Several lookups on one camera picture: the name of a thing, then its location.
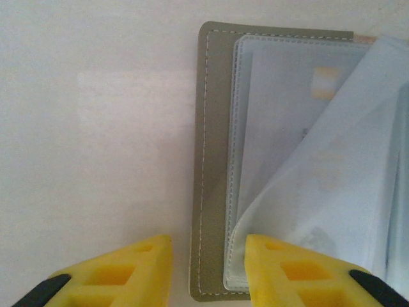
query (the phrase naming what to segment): card holder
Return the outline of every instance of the card holder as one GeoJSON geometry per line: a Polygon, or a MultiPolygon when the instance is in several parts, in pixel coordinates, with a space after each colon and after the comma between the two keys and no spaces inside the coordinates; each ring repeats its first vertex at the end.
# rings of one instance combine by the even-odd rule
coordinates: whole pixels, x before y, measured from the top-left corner
{"type": "MultiPolygon", "coordinates": [[[[281,165],[276,166],[271,179],[267,178],[266,187],[261,188],[258,195],[255,193],[255,199],[247,209],[241,210],[245,213],[240,218],[236,217],[237,223],[226,242],[226,288],[242,291],[247,288],[243,247],[248,233],[263,233],[288,240],[367,267],[377,275],[385,275],[385,259],[377,256],[386,255],[390,206],[400,149],[396,137],[401,130],[398,115],[403,108],[397,99],[397,91],[409,80],[406,49],[402,42],[389,38],[375,43],[324,112],[315,113],[318,120],[300,138],[301,142],[294,142],[295,149],[292,152],[289,150],[286,157],[283,155],[281,165]]],[[[253,67],[257,65],[255,59],[260,57],[257,52],[253,55],[253,67]]],[[[258,69],[265,66],[268,66],[268,62],[260,61],[258,69]]],[[[333,67],[330,66],[329,70],[322,67],[328,65],[319,65],[318,71],[310,73],[307,80],[310,82],[303,84],[314,87],[314,73],[331,79],[333,67]]],[[[251,73],[247,121],[251,120],[253,86],[267,80],[261,75],[251,73]],[[255,76],[260,78],[258,83],[253,82],[255,76]]],[[[291,83],[292,78],[287,77],[286,80],[291,83]]],[[[321,85],[322,82],[318,89],[323,93],[321,85]]],[[[336,83],[324,82],[325,94],[322,98],[329,98],[330,88],[336,90],[336,83]]],[[[258,99],[255,101],[262,101],[262,91],[269,92],[270,88],[258,89],[258,99]]],[[[317,98],[314,89],[309,95],[317,98]]],[[[270,94],[266,101],[278,100],[270,94]]],[[[258,110],[258,116],[265,116],[267,120],[255,116],[257,120],[253,122],[257,125],[265,125],[265,122],[271,124],[267,111],[259,107],[258,110]]],[[[249,127],[247,123],[242,176],[247,176],[244,164],[249,127]]],[[[300,133],[303,134],[300,127],[297,131],[298,137],[300,133]]]]}
{"type": "Polygon", "coordinates": [[[349,42],[348,31],[273,28],[207,22],[199,33],[194,196],[189,288],[197,301],[249,299],[223,285],[231,74],[235,42],[243,35],[349,42]]]}

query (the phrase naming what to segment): white stitching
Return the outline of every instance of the white stitching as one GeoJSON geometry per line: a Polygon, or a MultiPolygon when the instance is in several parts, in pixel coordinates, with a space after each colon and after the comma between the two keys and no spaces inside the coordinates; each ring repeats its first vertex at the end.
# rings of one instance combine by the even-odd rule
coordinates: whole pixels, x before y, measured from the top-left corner
{"type": "MultiPolygon", "coordinates": [[[[242,45],[243,45],[243,41],[240,42],[240,48],[242,48],[242,45]]],[[[232,84],[232,93],[236,93],[236,95],[235,95],[236,97],[239,96],[239,92],[240,92],[239,89],[236,90],[236,82],[238,82],[238,83],[240,82],[240,70],[238,69],[238,67],[240,67],[241,63],[242,63],[241,57],[240,57],[240,59],[236,58],[238,49],[239,48],[237,46],[235,46],[235,58],[233,59],[233,61],[234,61],[234,63],[233,63],[234,72],[233,73],[234,73],[234,75],[237,76],[237,80],[236,80],[236,78],[233,78],[233,80],[231,81],[233,83],[232,84]]],[[[234,118],[231,118],[231,121],[230,121],[230,125],[233,122],[234,127],[236,127],[236,123],[237,123],[237,116],[238,116],[237,109],[238,109],[238,104],[232,104],[231,107],[230,107],[231,114],[235,114],[234,118]]],[[[231,235],[231,207],[232,207],[232,201],[233,201],[233,173],[234,173],[234,168],[235,168],[234,163],[235,163],[235,152],[236,152],[236,150],[235,150],[235,148],[236,148],[236,129],[232,129],[232,132],[233,133],[232,133],[231,137],[233,138],[233,146],[231,148],[231,155],[229,153],[229,161],[228,161],[229,165],[231,165],[231,167],[230,167],[231,176],[230,176],[230,183],[229,183],[229,186],[228,186],[228,191],[229,191],[228,192],[228,196],[229,196],[229,199],[228,199],[228,202],[229,202],[229,204],[228,204],[228,217],[229,218],[228,218],[228,226],[227,226],[227,236],[228,236],[228,238],[230,238],[230,235],[231,235]]]]}
{"type": "MultiPolygon", "coordinates": [[[[203,222],[203,192],[204,192],[204,186],[205,186],[205,150],[206,150],[206,103],[207,103],[207,76],[208,76],[208,51],[209,51],[209,34],[211,32],[222,32],[222,33],[228,33],[228,34],[241,34],[241,35],[259,35],[259,36],[277,36],[275,34],[268,34],[268,33],[244,33],[244,32],[236,32],[236,31],[227,31],[227,30],[210,30],[207,32],[206,36],[206,56],[205,56],[205,63],[204,63],[204,97],[203,97],[203,157],[202,157],[202,182],[201,182],[201,200],[200,200],[200,221],[199,221],[199,255],[198,255],[198,268],[197,268],[197,285],[199,288],[199,293],[201,295],[228,295],[228,294],[249,294],[248,292],[222,292],[222,293],[205,293],[202,292],[201,287],[200,287],[200,264],[201,264],[201,240],[202,240],[202,222],[203,222]]],[[[298,38],[298,35],[286,35],[285,37],[291,37],[291,38],[298,38]]],[[[305,36],[303,35],[302,38],[315,38],[315,36],[305,36]]],[[[326,40],[353,40],[352,38],[339,38],[339,37],[324,37],[320,36],[317,37],[317,39],[326,39],[326,40]]],[[[231,251],[229,254],[229,261],[228,261],[228,267],[230,267],[230,261],[231,260],[231,251]]]]}

